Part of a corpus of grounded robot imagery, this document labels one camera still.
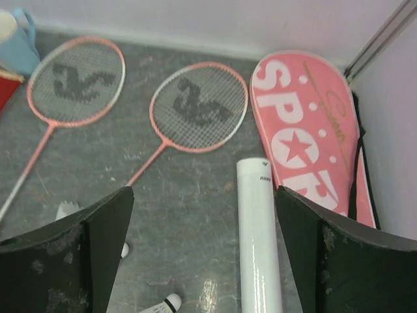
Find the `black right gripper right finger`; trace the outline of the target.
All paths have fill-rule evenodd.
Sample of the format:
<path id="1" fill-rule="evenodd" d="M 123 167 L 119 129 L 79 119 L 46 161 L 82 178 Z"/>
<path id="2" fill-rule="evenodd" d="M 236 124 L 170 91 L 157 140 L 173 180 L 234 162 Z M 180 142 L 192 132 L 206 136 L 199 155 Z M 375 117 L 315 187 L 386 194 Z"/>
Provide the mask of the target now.
<path id="1" fill-rule="evenodd" d="M 281 186 L 276 209 L 304 312 L 415 312 L 416 241 Z"/>

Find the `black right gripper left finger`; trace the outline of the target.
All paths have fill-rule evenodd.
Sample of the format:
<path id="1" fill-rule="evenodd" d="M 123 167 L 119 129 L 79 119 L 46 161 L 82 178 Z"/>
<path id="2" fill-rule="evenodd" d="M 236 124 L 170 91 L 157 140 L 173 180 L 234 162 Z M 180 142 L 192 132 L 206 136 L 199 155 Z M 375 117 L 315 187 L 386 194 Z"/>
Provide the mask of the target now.
<path id="1" fill-rule="evenodd" d="M 1 241 L 1 311 L 106 312 L 133 205 L 132 188 L 122 187 Z"/>

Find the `white feather shuttlecock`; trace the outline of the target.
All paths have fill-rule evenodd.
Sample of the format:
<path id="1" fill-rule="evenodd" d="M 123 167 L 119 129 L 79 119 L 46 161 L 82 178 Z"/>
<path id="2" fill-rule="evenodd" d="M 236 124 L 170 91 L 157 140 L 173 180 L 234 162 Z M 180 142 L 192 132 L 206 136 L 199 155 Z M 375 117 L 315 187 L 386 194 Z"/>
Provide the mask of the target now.
<path id="1" fill-rule="evenodd" d="M 71 214 L 77 213 L 78 211 L 82 210 L 82 207 L 80 207 L 77 203 L 74 203 L 72 201 L 62 201 L 57 209 L 56 215 L 55 215 L 55 221 L 60 220 L 64 217 L 67 217 Z M 128 243 L 125 242 L 123 244 L 122 252 L 121 252 L 121 259 L 124 259 L 129 254 L 130 248 L 128 246 Z"/>

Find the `white shuttlecock tube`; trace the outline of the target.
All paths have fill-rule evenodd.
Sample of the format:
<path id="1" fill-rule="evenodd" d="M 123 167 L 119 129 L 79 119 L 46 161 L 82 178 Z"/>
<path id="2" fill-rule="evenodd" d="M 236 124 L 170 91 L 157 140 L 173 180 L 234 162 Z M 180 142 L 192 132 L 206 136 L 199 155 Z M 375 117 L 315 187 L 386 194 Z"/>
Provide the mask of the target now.
<path id="1" fill-rule="evenodd" d="M 237 162 L 240 289 L 243 312 L 283 312 L 270 162 Z"/>

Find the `white shuttlecock black band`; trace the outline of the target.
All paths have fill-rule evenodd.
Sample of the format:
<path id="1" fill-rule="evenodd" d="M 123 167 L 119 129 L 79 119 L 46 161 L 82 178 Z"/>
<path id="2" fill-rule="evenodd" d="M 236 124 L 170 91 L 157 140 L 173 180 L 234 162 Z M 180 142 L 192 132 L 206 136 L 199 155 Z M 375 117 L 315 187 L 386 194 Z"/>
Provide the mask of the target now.
<path id="1" fill-rule="evenodd" d="M 176 293 L 168 295 L 161 303 L 142 310 L 140 313 L 176 313 L 182 305 L 182 299 Z"/>

